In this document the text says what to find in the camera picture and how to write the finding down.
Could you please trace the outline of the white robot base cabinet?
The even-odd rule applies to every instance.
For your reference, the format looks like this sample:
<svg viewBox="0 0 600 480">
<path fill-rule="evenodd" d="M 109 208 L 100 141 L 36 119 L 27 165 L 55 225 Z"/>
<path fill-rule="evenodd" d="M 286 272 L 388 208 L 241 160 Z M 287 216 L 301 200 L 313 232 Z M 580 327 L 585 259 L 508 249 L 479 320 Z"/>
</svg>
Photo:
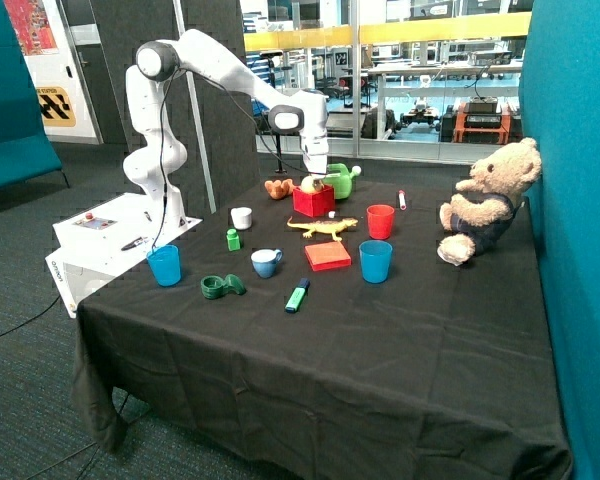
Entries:
<svg viewBox="0 0 600 480">
<path fill-rule="evenodd" d="M 80 301 L 144 261 L 152 246 L 200 222 L 163 220 L 145 195 L 124 193 L 54 224 L 60 247 L 46 263 L 68 315 L 74 318 Z"/>
</svg>

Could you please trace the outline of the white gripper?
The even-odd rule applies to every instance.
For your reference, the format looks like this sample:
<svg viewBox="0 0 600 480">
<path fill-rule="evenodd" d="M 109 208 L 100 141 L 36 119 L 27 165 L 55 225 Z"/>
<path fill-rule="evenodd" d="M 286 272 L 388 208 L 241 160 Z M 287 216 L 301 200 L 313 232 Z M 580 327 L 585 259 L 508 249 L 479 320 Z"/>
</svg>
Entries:
<svg viewBox="0 0 600 480">
<path fill-rule="evenodd" d="M 300 136 L 303 162 L 311 175 L 325 175 L 328 164 L 328 140 L 326 136 Z"/>
</svg>

